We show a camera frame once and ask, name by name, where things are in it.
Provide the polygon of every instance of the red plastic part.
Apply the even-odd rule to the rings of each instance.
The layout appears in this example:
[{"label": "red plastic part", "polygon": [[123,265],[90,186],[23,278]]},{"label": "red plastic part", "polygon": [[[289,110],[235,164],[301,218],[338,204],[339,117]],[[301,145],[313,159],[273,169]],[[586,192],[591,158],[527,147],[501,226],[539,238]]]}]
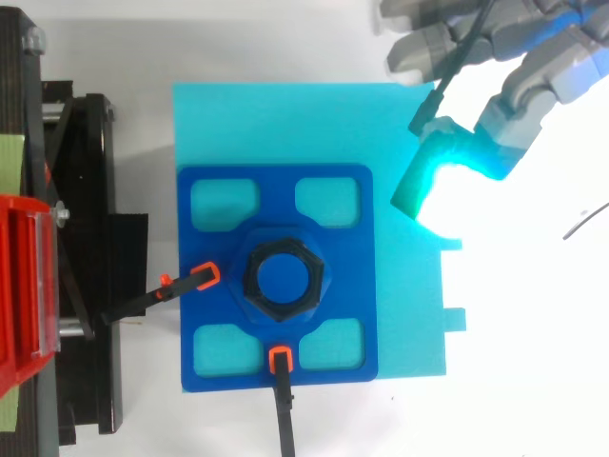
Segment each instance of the red plastic part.
[{"label": "red plastic part", "polygon": [[275,354],[285,352],[287,356],[287,370],[291,373],[294,369],[294,357],[292,357],[292,349],[289,346],[276,346],[268,352],[268,366],[270,372],[275,374]]},{"label": "red plastic part", "polygon": [[55,243],[48,205],[0,195],[0,397],[58,348]]},{"label": "red plastic part", "polygon": [[166,288],[167,286],[171,286],[172,284],[173,280],[171,279],[171,276],[169,276],[167,273],[163,273],[161,275],[161,286]]},{"label": "red plastic part", "polygon": [[211,288],[212,286],[215,286],[220,282],[220,269],[213,262],[205,262],[199,267],[193,268],[190,271],[190,274],[198,273],[199,271],[202,271],[206,268],[211,268],[211,272],[213,273],[213,279],[207,281],[205,284],[201,284],[199,287],[197,287],[197,290],[205,290],[206,288]]}]

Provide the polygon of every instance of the light blue foam board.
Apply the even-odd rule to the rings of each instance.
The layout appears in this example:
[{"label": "light blue foam board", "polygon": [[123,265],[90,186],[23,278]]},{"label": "light blue foam board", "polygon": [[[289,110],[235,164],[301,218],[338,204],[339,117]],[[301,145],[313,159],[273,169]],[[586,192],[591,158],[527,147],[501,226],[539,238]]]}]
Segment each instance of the light blue foam board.
[{"label": "light blue foam board", "polygon": [[459,243],[435,236],[389,203],[418,147],[408,123],[430,90],[393,84],[174,87],[178,171],[261,164],[370,168],[380,378],[445,374],[444,333],[464,329],[464,311],[442,304],[441,252]]}]

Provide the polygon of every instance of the round hole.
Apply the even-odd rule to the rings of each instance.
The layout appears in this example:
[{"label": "round hole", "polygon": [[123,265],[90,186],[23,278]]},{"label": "round hole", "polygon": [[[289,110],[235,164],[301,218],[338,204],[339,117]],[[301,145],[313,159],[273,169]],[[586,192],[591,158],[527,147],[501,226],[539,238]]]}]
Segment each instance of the round hole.
[{"label": "round hole", "polygon": [[277,254],[266,259],[258,269],[258,286],[271,302],[287,304],[305,295],[308,269],[292,254]]}]

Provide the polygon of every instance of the orange clamp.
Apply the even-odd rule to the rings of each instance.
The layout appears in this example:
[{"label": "orange clamp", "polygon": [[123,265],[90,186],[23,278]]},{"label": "orange clamp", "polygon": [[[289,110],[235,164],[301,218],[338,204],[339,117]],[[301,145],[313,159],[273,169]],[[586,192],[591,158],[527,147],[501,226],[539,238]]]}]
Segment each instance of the orange clamp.
[{"label": "orange clamp", "polygon": [[211,288],[212,286],[215,286],[216,284],[218,284],[220,282],[220,269],[213,262],[205,262],[204,264],[200,265],[199,267],[193,268],[190,271],[190,274],[198,273],[199,271],[202,271],[206,268],[211,268],[211,271],[213,272],[214,277],[213,277],[213,279],[211,279],[211,280],[207,281],[206,283],[201,284],[199,287],[197,287],[197,290],[205,290],[206,288]]},{"label": "orange clamp", "polygon": [[167,273],[163,273],[161,275],[161,286],[166,288],[167,286],[171,286],[172,284],[173,280],[171,279],[171,276],[169,276]]},{"label": "orange clamp", "polygon": [[285,353],[287,356],[287,370],[291,373],[294,369],[294,358],[292,357],[292,349],[288,346],[276,346],[268,352],[268,364],[270,372],[275,374],[275,355]]}]

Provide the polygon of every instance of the white background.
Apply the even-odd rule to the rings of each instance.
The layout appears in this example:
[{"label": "white background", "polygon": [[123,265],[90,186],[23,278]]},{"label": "white background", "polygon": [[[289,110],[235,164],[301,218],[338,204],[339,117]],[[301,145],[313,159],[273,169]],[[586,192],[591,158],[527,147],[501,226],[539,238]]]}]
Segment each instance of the white background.
[{"label": "white background", "polygon": [[[367,0],[15,1],[47,32],[43,77],[117,107],[118,205],[150,214],[151,286],[177,274],[171,84],[386,81],[396,39],[372,32]],[[472,127],[517,64],[463,71],[442,113]],[[434,195],[429,217],[464,242],[442,260],[469,326],[447,337],[448,376],[294,388],[299,456],[609,455],[609,213],[560,239],[609,200],[608,105],[609,81],[558,107],[506,182],[465,181],[475,203]],[[279,455],[270,389],[182,394],[177,304],[121,333],[125,422],[79,427],[62,456]]]}]

